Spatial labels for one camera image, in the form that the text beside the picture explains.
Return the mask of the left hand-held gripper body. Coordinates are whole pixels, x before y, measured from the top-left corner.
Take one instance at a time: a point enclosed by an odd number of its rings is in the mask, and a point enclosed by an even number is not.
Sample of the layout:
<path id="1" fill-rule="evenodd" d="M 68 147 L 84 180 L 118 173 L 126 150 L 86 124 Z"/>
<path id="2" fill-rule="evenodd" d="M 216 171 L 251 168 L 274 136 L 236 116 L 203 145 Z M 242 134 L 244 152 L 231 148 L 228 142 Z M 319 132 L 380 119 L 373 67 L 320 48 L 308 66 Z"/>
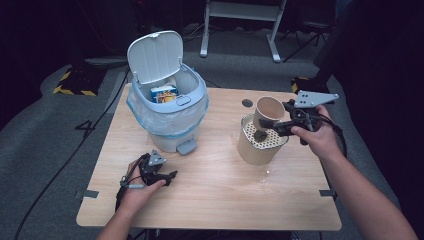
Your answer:
<path id="1" fill-rule="evenodd" d="M 155 149 L 151 153 L 147 153 L 142 156 L 142 161 L 139 164 L 140 173 L 143 182 L 150 186 L 159 180 L 167 180 L 165 174 L 160 174 L 159 170 L 166 162 Z"/>

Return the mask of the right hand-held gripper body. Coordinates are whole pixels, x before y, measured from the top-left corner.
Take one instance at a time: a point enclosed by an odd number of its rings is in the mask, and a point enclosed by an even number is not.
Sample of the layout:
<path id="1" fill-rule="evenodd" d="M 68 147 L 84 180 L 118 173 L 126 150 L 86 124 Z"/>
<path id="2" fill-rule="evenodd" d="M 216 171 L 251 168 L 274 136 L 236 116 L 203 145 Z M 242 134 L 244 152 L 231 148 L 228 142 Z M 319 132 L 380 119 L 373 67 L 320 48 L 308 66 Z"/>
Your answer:
<path id="1" fill-rule="evenodd" d="M 293 126 L 298 126 L 309 131 L 315 131 L 319 121 L 324 117 L 318 113 L 316 107 L 338 99 L 338 94 L 300 91 L 295 99 L 295 111 L 289 113 Z"/>

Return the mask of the brown paper cup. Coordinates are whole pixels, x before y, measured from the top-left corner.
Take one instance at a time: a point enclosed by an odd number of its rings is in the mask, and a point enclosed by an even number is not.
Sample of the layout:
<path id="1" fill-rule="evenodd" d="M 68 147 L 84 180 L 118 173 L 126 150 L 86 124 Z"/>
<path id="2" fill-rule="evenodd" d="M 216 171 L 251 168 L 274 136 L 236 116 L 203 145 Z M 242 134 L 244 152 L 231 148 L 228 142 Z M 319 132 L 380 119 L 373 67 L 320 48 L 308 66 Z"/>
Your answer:
<path id="1" fill-rule="evenodd" d="M 265 131 L 265 128 L 260 126 L 260 120 L 275 122 L 281 120 L 284 115 L 285 109 L 280 100 L 271 96 L 263 96 L 256 102 L 253 125 L 257 130 Z"/>

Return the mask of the beige container with strainer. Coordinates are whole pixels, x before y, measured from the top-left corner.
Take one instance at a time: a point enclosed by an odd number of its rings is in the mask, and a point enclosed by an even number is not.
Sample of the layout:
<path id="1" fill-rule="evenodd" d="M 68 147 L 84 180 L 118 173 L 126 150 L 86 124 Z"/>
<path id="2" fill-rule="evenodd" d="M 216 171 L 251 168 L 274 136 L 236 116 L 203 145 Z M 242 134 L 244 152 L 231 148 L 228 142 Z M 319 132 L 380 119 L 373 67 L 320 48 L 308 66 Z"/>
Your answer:
<path id="1" fill-rule="evenodd" d="M 270 163 L 279 150 L 288 142 L 288 136 L 280 137 L 273 130 L 266 130 L 267 138 L 257 142 L 253 135 L 257 130 L 253 125 L 253 114 L 247 115 L 241 120 L 241 128 L 238 140 L 238 153 L 241 158 L 252 165 L 265 165 Z"/>

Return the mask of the blue red snack box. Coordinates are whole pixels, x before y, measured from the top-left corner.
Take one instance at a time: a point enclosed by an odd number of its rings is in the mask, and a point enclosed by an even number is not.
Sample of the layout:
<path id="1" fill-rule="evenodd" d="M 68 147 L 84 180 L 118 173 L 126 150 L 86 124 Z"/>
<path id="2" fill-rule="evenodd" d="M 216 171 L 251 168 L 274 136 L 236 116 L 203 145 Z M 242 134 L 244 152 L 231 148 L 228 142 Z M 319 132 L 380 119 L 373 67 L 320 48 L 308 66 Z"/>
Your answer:
<path id="1" fill-rule="evenodd" d="M 151 89 L 152 101 L 155 103 L 171 102 L 175 100 L 178 95 L 178 89 L 173 85 L 164 85 Z"/>

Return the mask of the white blue pedal trash bin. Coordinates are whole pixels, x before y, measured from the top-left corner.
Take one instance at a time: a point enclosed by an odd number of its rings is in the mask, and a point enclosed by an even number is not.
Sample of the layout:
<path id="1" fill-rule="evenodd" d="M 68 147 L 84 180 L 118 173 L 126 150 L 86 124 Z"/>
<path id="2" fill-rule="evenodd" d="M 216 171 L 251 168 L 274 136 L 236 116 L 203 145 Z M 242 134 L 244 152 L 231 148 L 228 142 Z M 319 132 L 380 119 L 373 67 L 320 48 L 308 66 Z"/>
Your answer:
<path id="1" fill-rule="evenodd" d="M 131 84 L 140 87 L 151 102 L 154 87 L 173 85 L 179 95 L 188 94 L 199 86 L 207 90 L 204 79 L 183 63 L 183 40 L 175 31 L 155 32 L 135 40 L 128 48 L 127 59 L 133 75 Z M 197 147 L 198 127 L 177 138 L 147 132 L 161 150 L 187 155 Z"/>

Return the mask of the person's left hand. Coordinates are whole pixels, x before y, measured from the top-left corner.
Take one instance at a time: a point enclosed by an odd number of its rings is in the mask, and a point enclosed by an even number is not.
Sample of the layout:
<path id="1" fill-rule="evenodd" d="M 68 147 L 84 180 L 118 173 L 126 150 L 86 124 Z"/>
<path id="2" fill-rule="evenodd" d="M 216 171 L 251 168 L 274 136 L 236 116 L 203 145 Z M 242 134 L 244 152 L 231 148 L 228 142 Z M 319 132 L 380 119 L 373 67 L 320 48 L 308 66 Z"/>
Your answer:
<path id="1" fill-rule="evenodd" d="M 143 185 L 143 188 L 127 189 L 117 212 L 126 217 L 134 217 L 147 205 L 154 193 L 166 184 L 166 181 L 160 180 L 150 186 L 146 186 L 141 179 L 140 169 L 135 161 L 129 164 L 128 173 L 131 173 L 129 178 L 130 183 L 132 185 Z"/>

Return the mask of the person's right hand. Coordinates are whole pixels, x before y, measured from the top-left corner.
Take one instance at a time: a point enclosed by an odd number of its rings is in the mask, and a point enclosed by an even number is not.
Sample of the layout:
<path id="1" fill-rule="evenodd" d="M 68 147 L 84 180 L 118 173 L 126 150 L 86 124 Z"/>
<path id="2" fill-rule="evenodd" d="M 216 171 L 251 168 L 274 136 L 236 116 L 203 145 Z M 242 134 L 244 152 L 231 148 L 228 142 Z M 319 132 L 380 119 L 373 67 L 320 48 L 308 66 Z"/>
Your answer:
<path id="1" fill-rule="evenodd" d="M 336 140 L 336 133 L 328 123 L 320 123 L 315 132 L 294 126 L 291 132 L 305 140 L 312 152 L 322 161 L 336 161 L 342 159 L 343 154 Z"/>

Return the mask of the black yellow striped stand base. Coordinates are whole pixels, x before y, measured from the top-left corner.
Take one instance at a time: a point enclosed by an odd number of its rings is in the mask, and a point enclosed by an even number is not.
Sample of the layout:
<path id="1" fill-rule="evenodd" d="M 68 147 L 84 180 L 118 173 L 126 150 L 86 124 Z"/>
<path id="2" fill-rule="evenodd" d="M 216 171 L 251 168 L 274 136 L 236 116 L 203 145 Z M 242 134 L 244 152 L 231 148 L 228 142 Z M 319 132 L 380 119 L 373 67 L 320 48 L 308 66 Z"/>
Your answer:
<path id="1" fill-rule="evenodd" d="M 97 96 L 106 72 L 106 69 L 94 68 L 88 71 L 80 71 L 69 67 L 53 92 L 67 95 Z"/>
<path id="2" fill-rule="evenodd" d="M 298 94 L 300 91 L 311 91 L 311 92 L 319 92 L 319 93 L 330 92 L 326 83 L 320 82 L 316 80 L 315 78 L 308 78 L 308 77 L 292 78 L 291 88 L 295 94 Z"/>

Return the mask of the clear plastic bin liner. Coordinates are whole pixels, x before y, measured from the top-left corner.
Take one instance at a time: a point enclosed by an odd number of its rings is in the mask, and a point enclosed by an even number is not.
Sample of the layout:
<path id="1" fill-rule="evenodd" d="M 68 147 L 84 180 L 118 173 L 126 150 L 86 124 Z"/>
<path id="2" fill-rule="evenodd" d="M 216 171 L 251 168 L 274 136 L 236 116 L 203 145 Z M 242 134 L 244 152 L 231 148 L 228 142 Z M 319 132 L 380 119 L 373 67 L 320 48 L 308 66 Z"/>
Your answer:
<path id="1" fill-rule="evenodd" d="M 149 101 L 140 87 L 131 84 L 126 100 L 138 123 L 149 133 L 169 138 L 186 135 L 207 113 L 209 97 L 204 86 L 166 103 Z"/>

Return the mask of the black tripod stand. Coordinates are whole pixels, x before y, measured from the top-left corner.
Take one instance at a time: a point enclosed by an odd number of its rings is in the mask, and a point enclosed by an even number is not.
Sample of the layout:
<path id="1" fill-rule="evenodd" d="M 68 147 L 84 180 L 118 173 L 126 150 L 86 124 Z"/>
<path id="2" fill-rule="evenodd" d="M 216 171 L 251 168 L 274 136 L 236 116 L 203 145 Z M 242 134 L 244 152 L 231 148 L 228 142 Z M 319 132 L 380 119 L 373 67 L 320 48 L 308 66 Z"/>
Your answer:
<path id="1" fill-rule="evenodd" d="M 284 58 L 283 63 L 287 62 L 290 58 L 299 53 L 303 48 L 305 48 L 312 41 L 315 42 L 315 45 L 318 45 L 319 39 L 323 38 L 326 41 L 324 35 L 330 34 L 334 31 L 336 22 L 316 22 L 309 20 L 299 20 L 297 22 L 296 30 L 294 31 L 297 36 L 298 32 L 305 34 L 312 34 L 312 36 L 304 43 L 298 42 L 298 48 L 290 53 L 287 57 Z"/>

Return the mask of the grey flat floor plate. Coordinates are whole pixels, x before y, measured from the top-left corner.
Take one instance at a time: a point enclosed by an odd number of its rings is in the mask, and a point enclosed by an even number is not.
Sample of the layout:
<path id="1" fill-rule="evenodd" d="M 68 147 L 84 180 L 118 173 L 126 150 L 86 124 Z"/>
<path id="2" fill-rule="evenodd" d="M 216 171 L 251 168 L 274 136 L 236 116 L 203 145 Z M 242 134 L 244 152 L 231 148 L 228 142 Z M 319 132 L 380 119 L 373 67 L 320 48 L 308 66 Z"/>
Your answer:
<path id="1" fill-rule="evenodd" d="M 128 65 L 128 60 L 124 56 L 102 56 L 86 58 L 85 62 L 100 69 L 114 69 Z"/>

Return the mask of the white metal desk frame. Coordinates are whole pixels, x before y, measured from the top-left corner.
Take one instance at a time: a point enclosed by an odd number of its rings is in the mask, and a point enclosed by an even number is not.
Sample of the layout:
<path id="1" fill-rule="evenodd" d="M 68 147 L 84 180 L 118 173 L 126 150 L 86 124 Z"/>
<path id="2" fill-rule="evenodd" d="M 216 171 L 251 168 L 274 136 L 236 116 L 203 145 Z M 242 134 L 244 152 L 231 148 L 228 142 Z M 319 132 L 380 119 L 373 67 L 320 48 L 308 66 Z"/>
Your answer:
<path id="1" fill-rule="evenodd" d="M 257 20 L 273 23 L 272 32 L 266 36 L 266 40 L 273 61 L 280 63 L 281 57 L 275 45 L 275 38 L 285 11 L 286 3 L 287 0 L 281 0 L 277 6 L 265 6 L 206 0 L 204 10 L 204 31 L 199 55 L 203 58 L 208 55 L 209 23 L 213 17 Z"/>

